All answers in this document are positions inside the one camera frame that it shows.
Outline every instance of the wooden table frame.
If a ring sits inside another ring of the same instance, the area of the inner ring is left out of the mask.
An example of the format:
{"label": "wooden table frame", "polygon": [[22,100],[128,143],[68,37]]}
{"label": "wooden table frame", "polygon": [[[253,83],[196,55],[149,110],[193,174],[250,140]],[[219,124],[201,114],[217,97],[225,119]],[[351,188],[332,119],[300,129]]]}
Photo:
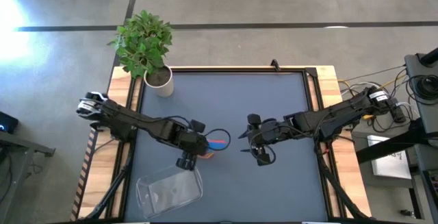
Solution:
{"label": "wooden table frame", "polygon": [[[174,72],[189,71],[223,71],[242,72],[259,71],[275,73],[273,66],[174,66]],[[303,73],[303,81],[306,86],[306,96],[309,109],[318,110],[342,101],[335,69],[333,66],[282,66],[282,70],[288,72]],[[138,105],[142,101],[144,84],[141,79],[131,80],[130,74],[124,72],[121,67],[114,68],[108,89],[110,99],[132,110],[139,111]],[[343,132],[342,136],[350,137],[349,132]],[[110,139],[107,130],[91,130],[86,155],[83,161],[77,193],[70,219],[72,221],[89,214],[102,196],[110,187],[112,179],[117,176],[120,165],[125,163],[129,143],[112,142],[94,155],[94,148],[102,145]],[[337,139],[333,147],[329,148],[330,154],[325,155],[324,160],[336,175],[341,186],[357,207],[366,215],[370,216],[370,207],[366,197],[365,188],[359,164],[357,162],[354,145],[345,139]],[[129,177],[118,188],[114,201],[102,213],[101,218],[123,219],[125,211],[125,195],[128,189]],[[333,187],[326,180],[322,180],[324,200],[328,216],[351,217],[335,194]]]}

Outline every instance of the black clamp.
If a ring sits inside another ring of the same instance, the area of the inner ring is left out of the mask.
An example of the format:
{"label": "black clamp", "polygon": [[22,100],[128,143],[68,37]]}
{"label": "black clamp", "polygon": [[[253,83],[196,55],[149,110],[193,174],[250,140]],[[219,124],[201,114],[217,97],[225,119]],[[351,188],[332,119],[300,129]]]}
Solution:
{"label": "black clamp", "polygon": [[279,63],[278,63],[277,60],[275,60],[275,59],[273,59],[273,60],[271,61],[271,65],[270,65],[270,66],[273,66],[273,67],[275,68],[275,71],[276,71],[276,72],[281,71],[281,68],[280,68],[280,66],[279,66]]}

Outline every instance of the concrete floor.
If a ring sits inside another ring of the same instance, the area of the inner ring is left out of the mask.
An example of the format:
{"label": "concrete floor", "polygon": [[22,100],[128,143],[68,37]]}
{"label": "concrete floor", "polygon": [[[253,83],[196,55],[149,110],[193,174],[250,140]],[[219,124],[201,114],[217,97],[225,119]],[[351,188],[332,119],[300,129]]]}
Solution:
{"label": "concrete floor", "polygon": [[[65,221],[89,132],[75,109],[87,91],[106,91],[114,59],[106,43],[114,32],[12,33],[8,26],[120,25],[128,0],[2,1],[9,16],[0,18],[0,110],[20,120],[19,136],[57,148],[49,160],[36,158],[44,172],[26,181],[10,222]],[[143,9],[175,24],[433,21],[438,0],[137,0],[134,11]],[[334,65],[339,78],[349,78],[402,65],[404,55],[429,52],[437,41],[438,27],[175,31],[168,59],[172,65],[267,65],[275,58],[284,65]],[[384,83],[397,72],[352,83]],[[407,100],[403,90],[397,98]],[[395,212],[411,206],[406,193],[394,191],[367,187],[372,214],[412,221]]]}

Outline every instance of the transparent plastic bag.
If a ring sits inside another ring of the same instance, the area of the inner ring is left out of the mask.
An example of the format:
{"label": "transparent plastic bag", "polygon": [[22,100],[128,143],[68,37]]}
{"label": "transparent plastic bag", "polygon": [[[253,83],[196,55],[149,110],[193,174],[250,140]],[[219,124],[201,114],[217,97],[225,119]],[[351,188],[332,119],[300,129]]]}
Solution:
{"label": "transparent plastic bag", "polygon": [[203,183],[198,169],[169,166],[138,179],[136,194],[143,216],[150,219],[200,199]]}

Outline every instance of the desk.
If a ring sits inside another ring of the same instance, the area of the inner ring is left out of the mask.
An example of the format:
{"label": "desk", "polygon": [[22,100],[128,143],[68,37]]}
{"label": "desk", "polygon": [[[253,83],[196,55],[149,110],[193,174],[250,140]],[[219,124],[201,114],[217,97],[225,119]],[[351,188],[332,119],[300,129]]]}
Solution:
{"label": "desk", "polygon": [[[282,69],[302,69],[306,66],[282,66]],[[315,84],[319,84],[321,92],[321,98],[324,106],[333,105],[339,103],[342,98],[339,92],[339,86],[337,84],[337,78],[335,69],[333,66],[309,66],[315,69],[315,75],[317,75],[317,83],[313,83],[313,79],[308,75],[309,90],[313,108],[318,109],[317,94],[315,91]],[[186,69],[188,66],[173,67],[173,69]],[[192,68],[211,68],[210,66],[195,66]],[[219,66],[217,68],[228,69],[272,69],[269,66]],[[131,101],[131,109],[136,110],[138,97],[140,95],[140,83],[141,80],[137,79],[136,84],[133,85],[133,95],[128,96],[129,86],[131,78],[128,73],[125,73],[120,67],[114,68],[112,74],[108,95],[110,99],[125,105],[127,100]],[[343,136],[349,137],[350,134],[344,132]],[[110,186],[111,178],[114,174],[114,165],[116,161],[122,161],[126,159],[127,149],[124,149],[124,153],[120,153],[117,156],[117,150],[121,147],[128,147],[128,144],[118,145],[116,142],[110,143],[104,148],[100,149],[98,153],[92,155],[92,151],[96,146],[102,145],[110,139],[109,132],[90,132],[88,148],[83,162],[81,175],[79,178],[77,194],[74,200],[74,206],[70,218],[72,220],[78,217],[86,216],[92,211],[95,205],[101,200],[101,197],[105,194],[106,190]],[[370,215],[370,208],[363,186],[361,173],[359,170],[359,164],[357,163],[354,145],[343,139],[338,139],[333,143],[333,154],[335,158],[335,164],[339,175],[339,180],[344,190],[353,200],[353,202],[359,207],[359,209],[366,215]],[[122,201],[123,184],[120,185],[114,205],[111,211],[105,210],[102,217],[106,216],[118,216],[120,210],[120,204]],[[329,201],[332,206],[333,216],[339,216],[339,208],[337,204],[337,197],[333,192],[333,189],[329,186]]]}

